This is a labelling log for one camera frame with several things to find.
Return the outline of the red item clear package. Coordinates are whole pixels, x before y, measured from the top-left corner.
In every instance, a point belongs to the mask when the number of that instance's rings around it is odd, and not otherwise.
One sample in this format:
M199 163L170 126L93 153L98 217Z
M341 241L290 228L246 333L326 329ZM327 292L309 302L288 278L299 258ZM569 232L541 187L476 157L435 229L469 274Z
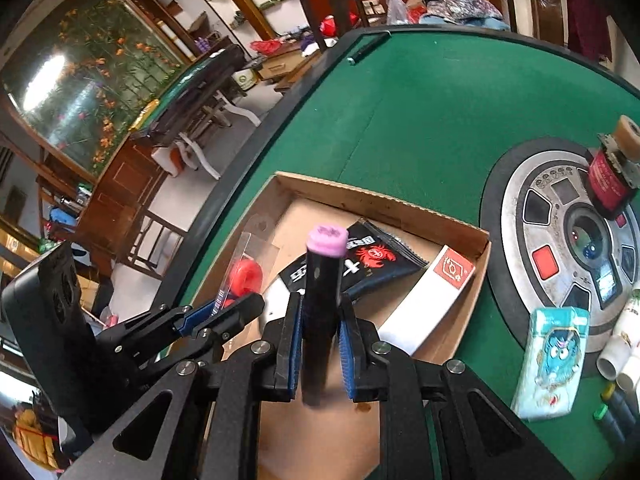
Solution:
M230 307L235 300L262 292L276 263L280 248L270 242L273 220L253 214L240 233L218 289L212 314Z

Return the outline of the red grey medicine box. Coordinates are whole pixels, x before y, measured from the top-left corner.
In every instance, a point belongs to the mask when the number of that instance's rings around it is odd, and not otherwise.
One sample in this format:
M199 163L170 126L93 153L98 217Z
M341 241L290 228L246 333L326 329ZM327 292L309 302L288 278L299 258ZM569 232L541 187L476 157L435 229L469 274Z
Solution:
M475 273L474 264L445 245L378 329L378 336L412 356L445 317Z

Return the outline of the black silver snack pouch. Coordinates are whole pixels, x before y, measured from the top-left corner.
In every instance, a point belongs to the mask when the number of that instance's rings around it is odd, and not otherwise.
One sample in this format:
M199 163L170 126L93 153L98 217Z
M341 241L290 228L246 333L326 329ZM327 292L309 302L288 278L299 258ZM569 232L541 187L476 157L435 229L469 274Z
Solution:
M341 293L356 302L391 281L423 271L428 261L421 258L395 234L360 218L348 229ZM291 292L303 295L306 256L301 255L283 268L264 293L265 309L258 318L259 331L283 318Z

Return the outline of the black marker pink cap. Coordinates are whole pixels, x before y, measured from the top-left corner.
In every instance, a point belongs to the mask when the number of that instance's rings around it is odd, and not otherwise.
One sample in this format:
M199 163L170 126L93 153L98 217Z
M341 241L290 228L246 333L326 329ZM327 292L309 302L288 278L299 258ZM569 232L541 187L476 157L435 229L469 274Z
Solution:
M306 241L306 283L302 304L303 402L321 404L333 338L338 325L344 258L348 232L340 226L319 224Z

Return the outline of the teal cartoon tissue pack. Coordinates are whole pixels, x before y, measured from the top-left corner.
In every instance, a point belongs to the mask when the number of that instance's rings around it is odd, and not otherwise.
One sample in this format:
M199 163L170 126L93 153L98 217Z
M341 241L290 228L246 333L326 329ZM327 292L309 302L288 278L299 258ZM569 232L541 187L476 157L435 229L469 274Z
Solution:
M557 418L572 408L582 377L590 315L582 308L533 310L511 410L524 420Z

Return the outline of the black marker green cap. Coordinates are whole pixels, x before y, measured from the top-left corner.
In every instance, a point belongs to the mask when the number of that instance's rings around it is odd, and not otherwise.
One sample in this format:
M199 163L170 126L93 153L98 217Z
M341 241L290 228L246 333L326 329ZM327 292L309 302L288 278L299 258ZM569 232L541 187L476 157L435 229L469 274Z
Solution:
M605 437L606 442L608 442L613 451L617 451L624 446L629 431L618 422L614 412L605 403L601 403L596 408L592 417L600 433Z

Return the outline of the white pill bottle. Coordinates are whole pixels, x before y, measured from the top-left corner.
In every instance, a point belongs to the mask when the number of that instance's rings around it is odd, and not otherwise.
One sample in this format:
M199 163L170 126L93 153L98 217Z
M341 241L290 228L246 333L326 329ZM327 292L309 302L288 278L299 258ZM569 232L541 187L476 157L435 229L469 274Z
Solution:
M634 289L597 358L597 369L607 380L615 380L639 344L639 291Z

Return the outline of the cardboard box tray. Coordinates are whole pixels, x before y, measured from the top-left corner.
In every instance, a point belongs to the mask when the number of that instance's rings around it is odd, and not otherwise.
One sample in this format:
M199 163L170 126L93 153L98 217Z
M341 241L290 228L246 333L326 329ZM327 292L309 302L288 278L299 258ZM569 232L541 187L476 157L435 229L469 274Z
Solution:
M195 298L224 287L258 238L264 310L224 346L205 477L222 474L231 401L248 394L259 479L427 479L425 404L469 324L491 242L472 224L346 184L277 172L257 192Z

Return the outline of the dark wooden side chair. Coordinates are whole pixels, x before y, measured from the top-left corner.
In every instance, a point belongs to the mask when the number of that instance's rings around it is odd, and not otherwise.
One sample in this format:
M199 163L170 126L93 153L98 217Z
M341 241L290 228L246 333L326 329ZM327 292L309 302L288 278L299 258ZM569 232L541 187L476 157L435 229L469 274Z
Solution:
M152 159L152 146L126 140L96 181L88 204L78 218L75 242L90 252L99 271L111 274L111 264L121 263L150 278L164 272L140 248L156 224L160 234L186 236L186 231L150 211L167 172Z

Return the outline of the low wooden coffee table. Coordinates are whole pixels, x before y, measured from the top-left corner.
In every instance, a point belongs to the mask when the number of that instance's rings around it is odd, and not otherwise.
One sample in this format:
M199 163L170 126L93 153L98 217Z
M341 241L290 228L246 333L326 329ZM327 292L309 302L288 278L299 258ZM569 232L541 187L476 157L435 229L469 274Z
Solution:
M288 44L264 58L257 73L262 80L276 84L275 92L285 94L310 71L320 55L318 49L310 55L303 55L300 44Z

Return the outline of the dark ink bottle cork stopper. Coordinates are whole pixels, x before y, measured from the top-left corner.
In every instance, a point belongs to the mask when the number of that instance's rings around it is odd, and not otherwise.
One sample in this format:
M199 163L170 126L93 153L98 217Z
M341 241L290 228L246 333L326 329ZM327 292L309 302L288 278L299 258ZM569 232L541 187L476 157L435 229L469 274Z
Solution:
M586 189L600 215L615 220L639 191L639 126L628 116L611 133L598 135L600 146L587 170Z

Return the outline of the pile of clothes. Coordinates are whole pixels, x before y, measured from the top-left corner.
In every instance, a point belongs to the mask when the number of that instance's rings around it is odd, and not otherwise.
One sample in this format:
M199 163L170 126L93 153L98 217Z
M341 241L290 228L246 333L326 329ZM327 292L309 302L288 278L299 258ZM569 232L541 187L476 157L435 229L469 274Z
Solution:
M488 0L423 0L426 11L418 23L509 30L502 13Z

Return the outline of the maroon cloth on chair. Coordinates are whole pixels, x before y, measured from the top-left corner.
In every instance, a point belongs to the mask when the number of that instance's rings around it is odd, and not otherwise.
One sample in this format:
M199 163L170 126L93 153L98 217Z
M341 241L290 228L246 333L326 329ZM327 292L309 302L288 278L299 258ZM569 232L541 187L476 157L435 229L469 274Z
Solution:
M612 60L608 14L598 0L566 0L568 48L591 61Z

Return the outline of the flower wall painting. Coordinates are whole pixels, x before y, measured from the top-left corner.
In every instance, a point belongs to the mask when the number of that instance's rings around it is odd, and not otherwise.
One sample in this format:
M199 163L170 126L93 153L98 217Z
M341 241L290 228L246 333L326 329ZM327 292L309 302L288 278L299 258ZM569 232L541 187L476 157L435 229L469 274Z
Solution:
M183 62L124 0L65 0L1 71L24 122L99 177Z

